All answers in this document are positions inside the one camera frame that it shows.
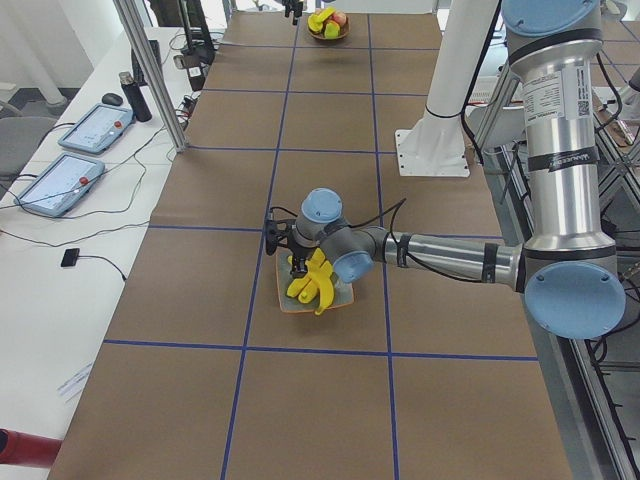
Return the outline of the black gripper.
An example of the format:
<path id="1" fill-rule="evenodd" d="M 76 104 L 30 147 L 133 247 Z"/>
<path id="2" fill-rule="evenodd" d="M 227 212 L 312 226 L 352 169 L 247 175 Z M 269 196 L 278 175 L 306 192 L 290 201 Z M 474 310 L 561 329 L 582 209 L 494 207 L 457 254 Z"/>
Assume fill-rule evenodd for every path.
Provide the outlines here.
<path id="1" fill-rule="evenodd" d="M 282 0 L 282 5 L 289 10 L 303 10 L 303 0 Z"/>
<path id="2" fill-rule="evenodd" d="M 289 249 L 291 256 L 291 277 L 294 279 L 304 278 L 307 273 L 306 258 L 310 258 L 318 248 L 318 243 L 300 236 L 297 232 L 289 234 Z"/>

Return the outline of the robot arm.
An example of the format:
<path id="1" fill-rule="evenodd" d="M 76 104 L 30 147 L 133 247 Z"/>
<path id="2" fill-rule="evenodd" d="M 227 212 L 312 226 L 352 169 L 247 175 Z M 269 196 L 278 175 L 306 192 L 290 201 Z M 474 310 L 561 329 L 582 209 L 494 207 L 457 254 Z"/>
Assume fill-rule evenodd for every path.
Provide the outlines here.
<path id="1" fill-rule="evenodd" d="M 519 205 L 525 211 L 530 234 L 522 244 L 404 233 L 375 220 L 353 225 L 339 195 L 317 188 L 282 237 L 268 234 L 266 250 L 288 249 L 295 278 L 321 251 L 346 283 L 379 262 L 466 283 L 503 284 L 523 296 L 529 317 L 546 331 L 595 339 L 618 327 L 627 302 L 615 242 L 601 227 L 590 70 L 602 47 L 598 2 L 453 2 L 424 113 L 395 134 L 398 170 L 404 177 L 469 176 L 461 118 L 496 21 L 506 28 L 507 76 L 522 87 L 512 150 L 485 143 L 505 103 L 503 91 L 481 109 L 472 134 L 475 151 L 501 164 L 489 182 L 494 205 L 504 214 Z M 525 178 L 520 202 L 516 175 Z"/>

